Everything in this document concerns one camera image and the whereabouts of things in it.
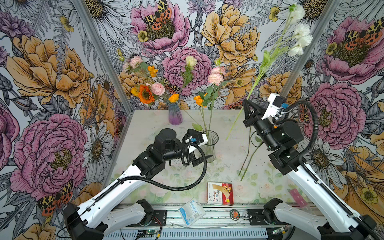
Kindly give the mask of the pink carnation stem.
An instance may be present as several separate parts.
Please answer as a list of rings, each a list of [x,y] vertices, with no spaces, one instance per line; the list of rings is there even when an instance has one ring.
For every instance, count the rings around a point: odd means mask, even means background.
[[[216,99],[219,97],[220,89],[223,86],[224,76],[226,74],[226,65],[220,59],[214,61],[215,66],[212,68],[208,76],[208,87],[203,100],[203,106],[207,107],[210,111],[210,119],[207,131],[211,128],[213,109]]]
[[[144,74],[147,72],[147,67],[148,65],[143,61],[142,57],[134,56],[123,65],[123,72],[126,74]]]

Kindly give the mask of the blue purple glass vase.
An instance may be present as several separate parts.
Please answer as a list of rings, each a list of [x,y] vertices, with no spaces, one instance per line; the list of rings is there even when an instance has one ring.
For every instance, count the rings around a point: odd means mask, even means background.
[[[169,122],[171,125],[177,126],[183,122],[183,116],[178,103],[169,103]]]

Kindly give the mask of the clear ribbed glass vase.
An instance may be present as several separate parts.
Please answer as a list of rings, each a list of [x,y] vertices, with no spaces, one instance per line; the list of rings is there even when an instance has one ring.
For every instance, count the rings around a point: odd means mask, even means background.
[[[219,141],[219,135],[212,131],[205,131],[205,134],[207,135],[208,142],[202,146],[202,150],[204,151],[207,163],[212,163],[216,159],[216,144]]]

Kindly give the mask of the orange gerbera flower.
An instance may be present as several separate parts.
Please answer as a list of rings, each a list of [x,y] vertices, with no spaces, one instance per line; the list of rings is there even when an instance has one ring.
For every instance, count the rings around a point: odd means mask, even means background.
[[[139,99],[141,103],[151,105],[155,102],[155,98],[152,94],[152,91],[147,85],[139,86]]]

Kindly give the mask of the pink rose flower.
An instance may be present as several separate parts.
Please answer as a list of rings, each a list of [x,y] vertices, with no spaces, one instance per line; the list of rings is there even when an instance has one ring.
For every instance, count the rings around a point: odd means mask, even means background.
[[[162,83],[154,83],[150,86],[150,90],[155,101],[167,102],[169,92]]]

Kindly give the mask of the cream white rose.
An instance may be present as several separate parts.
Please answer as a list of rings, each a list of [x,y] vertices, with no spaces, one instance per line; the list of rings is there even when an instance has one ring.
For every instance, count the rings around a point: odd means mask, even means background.
[[[185,88],[192,80],[193,80],[193,73],[194,67],[197,65],[197,59],[193,56],[187,56],[186,57],[186,66],[185,71],[182,74],[184,83],[182,88]]]

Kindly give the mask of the white carnation stem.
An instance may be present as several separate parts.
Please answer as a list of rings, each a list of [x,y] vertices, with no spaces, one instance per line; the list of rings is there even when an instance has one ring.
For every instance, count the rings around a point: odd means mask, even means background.
[[[234,6],[225,4],[222,7],[216,26],[220,54],[216,62],[227,65],[224,78],[230,94],[224,106],[226,110],[241,109],[242,100],[251,98],[278,58],[302,55],[313,40],[310,26],[302,23],[306,11],[301,4],[292,3],[283,13],[283,26],[277,32],[277,39],[270,50],[264,50],[261,62],[256,64],[256,46],[261,34],[256,23]]]

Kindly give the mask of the yellow ranunculus stem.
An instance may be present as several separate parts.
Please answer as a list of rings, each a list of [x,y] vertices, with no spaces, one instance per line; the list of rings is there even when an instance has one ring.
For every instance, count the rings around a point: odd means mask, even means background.
[[[154,84],[155,83],[154,78],[157,76],[157,72],[158,70],[155,68],[155,66],[148,66],[147,72],[144,74],[133,73],[132,75],[134,77],[137,77],[139,82],[136,83],[134,87],[132,87],[131,94],[139,98],[139,86],[147,85],[150,87],[152,84]]]

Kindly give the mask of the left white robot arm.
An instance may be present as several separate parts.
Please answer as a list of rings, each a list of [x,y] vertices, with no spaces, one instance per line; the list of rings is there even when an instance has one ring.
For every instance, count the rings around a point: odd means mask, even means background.
[[[162,129],[154,143],[134,159],[116,180],[100,193],[80,205],[69,204],[64,210],[64,220],[69,239],[101,240],[109,233],[129,225],[146,225],[154,214],[146,200],[139,200],[126,210],[115,207],[144,183],[171,191],[183,192],[196,187],[204,178],[208,168],[207,156],[202,146],[207,144],[207,135],[189,129],[182,140],[173,129]],[[181,160],[183,166],[203,164],[199,178],[184,187],[171,187],[153,180],[166,167],[166,162]]]

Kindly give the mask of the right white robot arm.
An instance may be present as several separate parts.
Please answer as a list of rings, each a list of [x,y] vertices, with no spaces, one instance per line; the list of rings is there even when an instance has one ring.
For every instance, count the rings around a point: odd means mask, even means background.
[[[378,240],[375,233],[376,221],[369,215],[362,216],[348,206],[316,174],[311,165],[304,160],[305,154],[313,150],[318,137],[319,120],[317,111],[308,101],[298,101],[283,108],[284,99],[272,101],[270,107],[277,110],[277,115],[286,114],[298,105],[307,106],[313,121],[311,139],[303,150],[298,151],[294,145],[304,140],[301,128],[293,120],[284,120],[272,124],[265,117],[267,109],[256,103],[244,100],[245,127],[254,127],[267,149],[273,166],[294,182],[322,213],[321,216],[309,214],[292,208],[281,199],[273,198],[264,205],[264,222],[275,225],[287,223],[301,229],[318,240],[365,240],[371,236]]]

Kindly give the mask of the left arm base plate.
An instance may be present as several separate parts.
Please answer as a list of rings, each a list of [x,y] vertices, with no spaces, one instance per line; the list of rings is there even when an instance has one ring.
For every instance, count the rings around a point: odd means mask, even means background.
[[[154,210],[150,220],[144,225],[145,227],[165,227],[167,224],[167,210]]]

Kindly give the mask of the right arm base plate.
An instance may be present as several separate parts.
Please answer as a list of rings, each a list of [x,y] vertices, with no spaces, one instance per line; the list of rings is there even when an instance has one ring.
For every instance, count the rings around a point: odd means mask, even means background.
[[[248,209],[243,219],[249,221],[251,226],[285,226],[287,224],[280,222],[274,214],[264,209]]]

